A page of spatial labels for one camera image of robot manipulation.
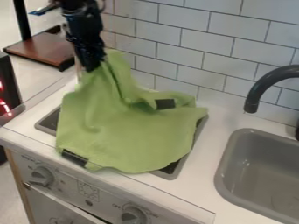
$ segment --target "black faucet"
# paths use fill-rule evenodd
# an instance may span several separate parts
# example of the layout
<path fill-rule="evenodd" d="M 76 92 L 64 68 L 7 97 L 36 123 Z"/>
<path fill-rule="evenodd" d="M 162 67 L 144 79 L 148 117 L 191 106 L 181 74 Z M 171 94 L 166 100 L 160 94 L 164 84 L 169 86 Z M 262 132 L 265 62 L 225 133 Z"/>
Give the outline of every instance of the black faucet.
<path fill-rule="evenodd" d="M 299 78 L 299 65 L 283 66 L 265 74 L 249 91 L 244 110 L 247 113 L 254 114 L 259 107 L 260 98 L 266 90 L 275 83 L 290 78 Z M 299 128 L 296 130 L 296 139 L 299 141 Z"/>

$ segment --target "gray sink basin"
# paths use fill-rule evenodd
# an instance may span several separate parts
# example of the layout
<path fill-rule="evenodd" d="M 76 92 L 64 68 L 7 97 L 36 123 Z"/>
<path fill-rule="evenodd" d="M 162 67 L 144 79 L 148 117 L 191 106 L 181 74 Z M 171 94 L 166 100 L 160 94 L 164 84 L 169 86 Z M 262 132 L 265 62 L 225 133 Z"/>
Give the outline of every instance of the gray sink basin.
<path fill-rule="evenodd" d="M 283 223 L 299 223 L 299 143 L 257 129 L 235 131 L 214 183 L 233 204 Z"/>

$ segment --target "cloth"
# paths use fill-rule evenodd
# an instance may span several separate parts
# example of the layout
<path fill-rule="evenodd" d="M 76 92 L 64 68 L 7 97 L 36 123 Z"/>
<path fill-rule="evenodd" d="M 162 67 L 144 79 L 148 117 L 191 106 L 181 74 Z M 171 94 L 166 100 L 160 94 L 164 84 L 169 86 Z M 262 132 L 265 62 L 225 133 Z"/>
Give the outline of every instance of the cloth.
<path fill-rule="evenodd" d="M 130 74 L 122 54 L 108 51 L 99 68 L 82 76 L 63 99 L 59 153 L 85 158 L 91 172 L 114 167 L 139 173 L 162 169 L 191 151 L 196 122 L 206 108 L 196 108 L 187 94 L 140 88 Z M 157 102 L 165 99 L 173 99 L 175 108 L 158 109 Z"/>

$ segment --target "black robotic arm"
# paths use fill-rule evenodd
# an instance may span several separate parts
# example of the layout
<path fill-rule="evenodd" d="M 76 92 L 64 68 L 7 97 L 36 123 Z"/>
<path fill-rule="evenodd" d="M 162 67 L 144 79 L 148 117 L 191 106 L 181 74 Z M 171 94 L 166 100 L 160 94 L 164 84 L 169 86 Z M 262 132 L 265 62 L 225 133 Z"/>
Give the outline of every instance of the black robotic arm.
<path fill-rule="evenodd" d="M 106 54 L 101 39 L 103 9 L 95 0 L 59 0 L 66 18 L 66 39 L 73 43 L 75 52 L 88 72 L 97 68 Z"/>

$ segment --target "white tile wall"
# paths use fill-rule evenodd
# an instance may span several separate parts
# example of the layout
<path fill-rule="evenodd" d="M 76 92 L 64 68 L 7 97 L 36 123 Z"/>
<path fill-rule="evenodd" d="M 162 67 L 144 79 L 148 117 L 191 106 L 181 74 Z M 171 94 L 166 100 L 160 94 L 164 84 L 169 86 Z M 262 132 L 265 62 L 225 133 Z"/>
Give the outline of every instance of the white tile wall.
<path fill-rule="evenodd" d="M 115 0 L 115 15 L 156 22 L 158 4 L 136 0 Z"/>
<path fill-rule="evenodd" d="M 110 0 L 102 37 L 126 52 L 141 85 L 242 113 L 260 77 L 299 65 L 298 9 L 298 0 Z M 254 116 L 296 125 L 298 97 L 299 79 L 276 83 Z"/>
<path fill-rule="evenodd" d="M 272 22 L 267 42 L 282 46 L 299 47 L 299 25 Z"/>
<path fill-rule="evenodd" d="M 291 109 L 299 109 L 299 93 L 293 90 L 283 89 L 278 105 Z"/>
<path fill-rule="evenodd" d="M 159 23 L 206 32 L 209 23 L 209 15 L 210 13 L 207 11 L 161 5 Z"/>
<path fill-rule="evenodd" d="M 156 77 L 156 89 L 160 91 L 178 91 L 197 97 L 198 87 L 177 80 Z"/>
<path fill-rule="evenodd" d="M 241 80 L 234 77 L 227 77 L 225 92 L 234 95 L 247 96 L 253 85 L 254 82 L 250 80 Z M 261 97 L 261 100 L 265 102 L 276 103 L 280 92 L 281 89 L 279 87 L 270 87 Z"/>
<path fill-rule="evenodd" d="M 242 0 L 186 0 L 185 6 L 206 11 L 239 14 Z"/>
<path fill-rule="evenodd" d="M 230 55 L 233 38 L 201 31 L 183 30 L 182 46 L 208 53 Z"/>
<path fill-rule="evenodd" d="M 162 75 L 168 78 L 177 78 L 177 65 L 157 59 L 136 57 L 136 69 L 149 74 Z"/>
<path fill-rule="evenodd" d="M 180 66 L 177 79 L 205 88 L 222 90 L 226 77 L 223 74 L 210 73 L 199 69 Z"/>
<path fill-rule="evenodd" d="M 244 39 L 236 39 L 233 56 L 244 60 L 257 61 L 274 66 L 289 65 L 294 49 L 269 45 Z"/>
<path fill-rule="evenodd" d="M 137 34 L 138 38 L 150 39 L 158 42 L 178 46 L 181 29 L 171 27 L 163 24 L 152 24 L 143 21 L 137 21 Z"/>
<path fill-rule="evenodd" d="M 103 14 L 102 19 L 106 31 L 118 32 L 129 36 L 135 35 L 134 19 L 125 18 L 125 17 L 116 17 L 108 14 Z"/>
<path fill-rule="evenodd" d="M 184 5 L 184 0 L 149 0 L 149 1 L 154 3 L 160 3 L 160 4 L 174 4 L 180 6 Z"/>
<path fill-rule="evenodd" d="M 132 76 L 140 86 L 150 89 L 155 88 L 155 75 L 132 70 Z"/>
<path fill-rule="evenodd" d="M 265 20 L 212 13 L 209 32 L 263 41 L 268 25 Z"/>
<path fill-rule="evenodd" d="M 156 43 L 116 34 L 116 49 L 148 57 L 156 56 Z"/>
<path fill-rule="evenodd" d="M 241 15 L 299 24 L 296 0 L 244 0 Z"/>
<path fill-rule="evenodd" d="M 232 59 L 211 53 L 205 54 L 204 69 L 221 74 L 253 80 L 257 63 L 242 59 Z"/>
<path fill-rule="evenodd" d="M 298 65 L 298 64 L 299 64 L 299 50 L 297 49 L 294 58 L 292 60 L 292 65 Z"/>
<path fill-rule="evenodd" d="M 201 68 L 203 53 L 176 47 L 173 45 L 158 44 L 157 58 L 169 62 L 178 63 L 189 67 Z"/>

